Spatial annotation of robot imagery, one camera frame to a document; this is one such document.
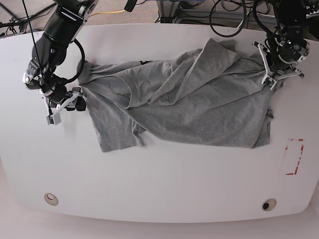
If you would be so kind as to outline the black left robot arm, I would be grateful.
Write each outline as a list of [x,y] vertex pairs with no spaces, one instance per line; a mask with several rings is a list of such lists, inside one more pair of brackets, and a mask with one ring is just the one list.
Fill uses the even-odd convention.
[[279,80],[292,76],[304,77],[296,65],[304,61],[310,52],[310,44],[304,39],[303,27],[307,22],[307,9],[302,0],[270,0],[275,16],[272,32],[257,15],[258,0],[253,1],[251,12],[257,25],[265,31],[264,43],[254,41],[262,57],[265,75],[261,84],[274,89]]

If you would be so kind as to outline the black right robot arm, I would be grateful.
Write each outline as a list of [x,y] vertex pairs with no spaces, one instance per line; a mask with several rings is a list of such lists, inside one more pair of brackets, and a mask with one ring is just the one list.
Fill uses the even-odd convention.
[[[56,106],[58,110],[86,110],[81,88],[75,87],[68,91],[66,85],[77,80],[84,69],[85,52],[76,36],[97,3],[96,0],[57,0],[56,11],[47,22],[43,35],[33,43],[32,60],[22,81],[29,90],[38,90],[43,95],[48,107],[50,124],[54,123],[51,106]],[[76,75],[71,79],[65,79],[54,72],[56,67],[64,62],[71,43],[78,46],[81,60]]]

